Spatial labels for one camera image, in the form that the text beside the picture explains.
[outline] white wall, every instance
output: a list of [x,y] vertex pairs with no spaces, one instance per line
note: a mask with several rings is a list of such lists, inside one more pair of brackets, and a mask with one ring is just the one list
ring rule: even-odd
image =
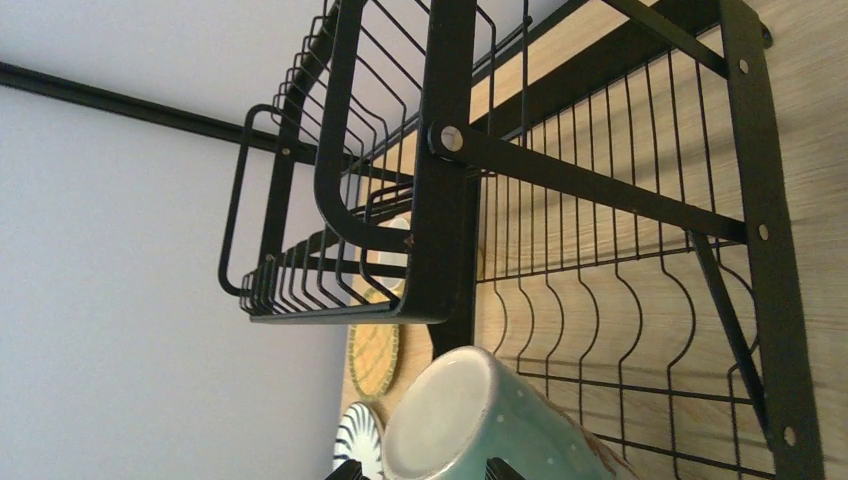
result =
[[[345,330],[252,325],[219,288],[235,156],[0,88],[0,478],[329,473]],[[270,157],[250,165],[234,273]],[[294,212],[290,242],[319,224]]]

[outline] white ceiling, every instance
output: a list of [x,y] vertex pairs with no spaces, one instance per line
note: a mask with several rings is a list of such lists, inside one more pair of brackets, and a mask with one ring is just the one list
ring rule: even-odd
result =
[[[322,3],[0,0],[0,60],[241,123],[250,106],[270,102]],[[402,21],[411,19],[410,31],[424,44],[426,17],[413,0],[382,3]],[[479,3],[497,22],[499,37],[519,24],[521,0]],[[531,15],[538,22],[561,3],[531,0]],[[372,5],[367,8],[365,23],[372,33],[412,70],[423,65],[417,50],[385,18],[376,18]],[[481,45],[489,35],[483,25],[478,22]],[[385,59],[373,62],[393,68]],[[357,75],[362,71],[358,67]],[[399,90],[406,88],[401,96],[417,110],[408,81],[392,78]],[[397,102],[382,92],[356,90],[372,109],[397,110]],[[399,118],[399,113],[386,115]]]

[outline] green mug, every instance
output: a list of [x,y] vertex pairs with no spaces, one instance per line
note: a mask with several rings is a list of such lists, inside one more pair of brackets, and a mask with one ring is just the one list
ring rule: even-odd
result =
[[527,480],[634,480],[632,468],[489,352],[437,358],[386,426],[387,480],[484,480],[501,458]]

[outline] black metal frame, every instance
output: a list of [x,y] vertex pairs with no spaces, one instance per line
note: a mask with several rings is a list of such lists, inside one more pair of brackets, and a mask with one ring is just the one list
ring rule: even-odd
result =
[[[764,55],[764,47],[771,42],[770,34],[742,0],[694,3],[660,0],[651,8],[638,0],[605,1],[630,20],[532,85],[526,83],[525,57],[522,91],[497,108],[490,106],[488,114],[471,125],[467,122],[471,87],[474,81],[490,72],[487,66],[493,70],[506,58],[526,55],[529,40],[585,2],[568,2],[532,31],[528,28],[530,19],[526,17],[507,40],[500,44],[493,40],[491,55],[476,63],[472,56],[475,15],[485,18],[484,12],[475,11],[476,2],[432,0],[429,8],[418,2],[427,11],[431,26],[420,112],[387,135],[379,145],[385,152],[417,128],[419,140],[414,176],[376,166],[374,151],[356,155],[344,146],[345,123],[352,111],[351,86],[361,31],[357,19],[365,8],[365,0],[341,0],[333,2],[329,8],[325,2],[323,14],[313,22],[313,27],[320,27],[318,32],[305,39],[300,63],[296,63],[290,78],[283,84],[285,88],[281,86],[275,99],[283,99],[283,104],[280,106],[275,101],[274,105],[254,107],[243,128],[5,63],[0,63],[0,84],[239,143],[241,148],[218,276],[224,290],[239,296],[242,308],[257,322],[427,323],[435,355],[472,343],[481,177],[486,175],[504,174],[680,227],[688,232],[701,263],[737,361],[734,369],[741,373],[749,396],[747,403],[753,407],[774,454],[775,475],[779,478],[823,478],[822,447],[797,265]],[[722,30],[723,57],[697,39],[699,33],[715,25]],[[620,48],[623,44],[629,48]],[[525,148],[530,126],[545,122],[581,99],[591,98],[598,89],[626,78],[629,72],[671,48],[688,54],[727,81],[744,221],[696,208]],[[321,83],[319,76],[328,69],[331,59],[332,72],[326,85],[320,138],[315,138],[317,146],[309,145],[299,139],[304,115],[308,115],[306,101],[311,98],[310,91]],[[279,118],[280,129],[276,136],[253,129],[254,120],[261,113]],[[446,127],[453,128],[454,138],[461,137],[461,146],[442,143]],[[522,146],[508,141],[516,136],[521,137]],[[275,161],[258,266],[236,286],[229,281],[227,269],[250,148],[274,153]],[[295,163],[316,166],[316,201],[328,228],[281,252]],[[366,205],[350,208],[338,192],[340,179],[351,174],[363,178],[393,176],[396,186],[370,195]],[[405,212],[412,214],[411,232],[378,226]],[[726,242],[717,240],[710,245],[708,236]],[[339,250],[344,251],[348,243],[363,249],[359,261],[347,260],[344,255],[325,256],[330,246],[338,245]],[[718,245],[734,243],[744,245],[748,252],[762,378],[752,361],[752,349],[741,332],[734,305],[719,272],[723,266],[713,256]],[[366,259],[367,250],[408,253],[409,266],[370,263]],[[296,270],[317,271],[319,291],[335,305],[328,307],[305,287],[306,299],[282,296],[286,275],[290,278],[288,288],[291,291]],[[361,275],[372,285],[375,284],[374,275],[405,278],[406,287],[400,296],[384,292],[389,300],[379,303],[369,303],[359,293],[345,288],[360,303],[347,306],[321,285],[320,276],[325,270],[333,270],[343,288],[342,276],[351,274]],[[276,297],[278,286],[280,296]],[[573,380],[581,386],[603,384],[583,378],[563,380]],[[625,386],[621,382],[609,386],[621,391],[625,387],[650,390]],[[708,462],[674,450],[640,446],[624,438],[599,437],[619,441],[622,445],[653,449],[673,455],[675,459]],[[497,469],[498,465],[495,462],[491,466]],[[740,475],[762,473],[742,468],[738,464],[738,451],[737,471]]]

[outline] striped plate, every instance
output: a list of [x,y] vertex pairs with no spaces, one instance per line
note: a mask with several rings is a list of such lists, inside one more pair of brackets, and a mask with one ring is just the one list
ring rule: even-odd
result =
[[351,403],[336,431],[333,470],[346,460],[362,463],[362,474],[371,480],[383,480],[383,454],[380,434],[383,428],[377,416],[364,403]]

